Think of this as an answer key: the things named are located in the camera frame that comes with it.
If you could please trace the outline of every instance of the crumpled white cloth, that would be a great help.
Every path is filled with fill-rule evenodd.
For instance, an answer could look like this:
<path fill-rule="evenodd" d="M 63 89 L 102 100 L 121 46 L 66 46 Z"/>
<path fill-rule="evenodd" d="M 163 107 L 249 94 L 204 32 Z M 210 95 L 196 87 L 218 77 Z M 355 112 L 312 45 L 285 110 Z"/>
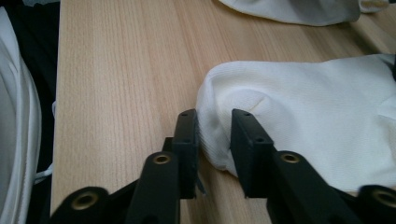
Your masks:
<path fill-rule="evenodd" d="M 220 0 L 242 13 L 274 21 L 324 26 L 356 21 L 361 12 L 377 12 L 389 0 Z"/>
<path fill-rule="evenodd" d="M 0 223 L 25 223 L 41 139 L 35 84 L 0 7 Z"/>
<path fill-rule="evenodd" d="M 238 108 L 256 117 L 277 150 L 302 154 L 331 186 L 396 186 L 394 57 L 216 66 L 196 105 L 207 158 L 236 175 L 229 147 Z"/>

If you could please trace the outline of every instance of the black fabric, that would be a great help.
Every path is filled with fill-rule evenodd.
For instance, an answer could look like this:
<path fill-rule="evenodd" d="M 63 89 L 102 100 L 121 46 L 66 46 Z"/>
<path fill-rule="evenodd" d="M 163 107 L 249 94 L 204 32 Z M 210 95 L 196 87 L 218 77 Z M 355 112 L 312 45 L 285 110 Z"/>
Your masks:
<path fill-rule="evenodd" d="M 40 100 L 41 147 L 37 171 L 52 163 L 60 3 L 34 7 L 7 5 L 6 11 L 18 39 L 21 56 L 29 68 Z M 47 223 L 50 218 L 51 179 L 34 185 L 26 223 Z"/>
<path fill-rule="evenodd" d="M 22 0 L 0 0 L 0 7 L 23 5 Z"/>
<path fill-rule="evenodd" d="M 396 54 L 395 54 L 395 63 L 393 64 L 392 74 L 393 74 L 393 79 L 395 79 L 396 81 Z"/>

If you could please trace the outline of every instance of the white cloth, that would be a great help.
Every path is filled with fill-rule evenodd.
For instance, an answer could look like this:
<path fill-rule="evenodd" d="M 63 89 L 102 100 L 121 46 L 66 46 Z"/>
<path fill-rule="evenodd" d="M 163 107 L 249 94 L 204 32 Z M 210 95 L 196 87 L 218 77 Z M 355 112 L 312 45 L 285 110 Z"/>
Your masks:
<path fill-rule="evenodd" d="M 324 26 L 356 21 L 362 12 L 376 12 L 388 0 L 220 0 L 242 13 L 274 21 Z"/>
<path fill-rule="evenodd" d="M 46 180 L 50 175 L 52 175 L 52 172 L 53 172 L 53 165 L 51 163 L 50 166 L 47 168 L 47 170 L 35 174 L 35 184 L 39 184 L 44 180 Z"/>
<path fill-rule="evenodd" d="M 40 149 L 41 110 L 11 22 L 0 7 L 0 223 L 25 223 Z"/>
<path fill-rule="evenodd" d="M 394 57 L 216 66 L 196 105 L 207 158 L 236 175 L 229 147 L 231 114 L 238 108 L 256 117 L 277 150 L 302 154 L 336 188 L 395 186 Z"/>

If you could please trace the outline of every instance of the wood grain surface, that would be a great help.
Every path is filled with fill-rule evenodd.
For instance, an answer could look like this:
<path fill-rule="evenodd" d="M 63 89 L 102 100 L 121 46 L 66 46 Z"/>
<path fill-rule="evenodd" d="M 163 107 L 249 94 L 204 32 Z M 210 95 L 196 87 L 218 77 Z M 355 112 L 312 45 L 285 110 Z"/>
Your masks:
<path fill-rule="evenodd" d="M 395 22 L 396 6 L 310 27 L 218 0 L 62 1 L 52 212 L 77 189 L 111 193 L 137 179 L 212 67 L 395 53 Z M 182 202 L 181 223 L 270 223 L 264 199 L 245 199 L 235 177 L 200 163 L 208 195 Z"/>

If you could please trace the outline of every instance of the screw hole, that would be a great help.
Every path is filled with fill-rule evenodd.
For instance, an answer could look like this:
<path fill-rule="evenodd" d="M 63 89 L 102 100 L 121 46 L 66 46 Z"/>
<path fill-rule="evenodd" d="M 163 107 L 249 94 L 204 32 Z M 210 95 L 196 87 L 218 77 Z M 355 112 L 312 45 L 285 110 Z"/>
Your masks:
<path fill-rule="evenodd" d="M 169 156 L 166 155 L 159 155 L 154 158 L 154 163 L 157 164 L 166 164 L 171 160 Z"/>
<path fill-rule="evenodd" d="M 388 193 L 384 190 L 376 189 L 373 192 L 373 196 L 382 204 L 396 208 L 396 195 Z"/>
<path fill-rule="evenodd" d="M 297 156 L 294 156 L 292 154 L 282 154 L 280 156 L 280 158 L 285 161 L 285 162 L 289 162 L 289 163 L 297 163 L 300 161 L 300 159 Z"/>
<path fill-rule="evenodd" d="M 98 195 L 95 192 L 87 191 L 79 194 L 75 200 L 72 202 L 72 208 L 74 210 L 84 210 L 87 209 L 98 201 Z"/>

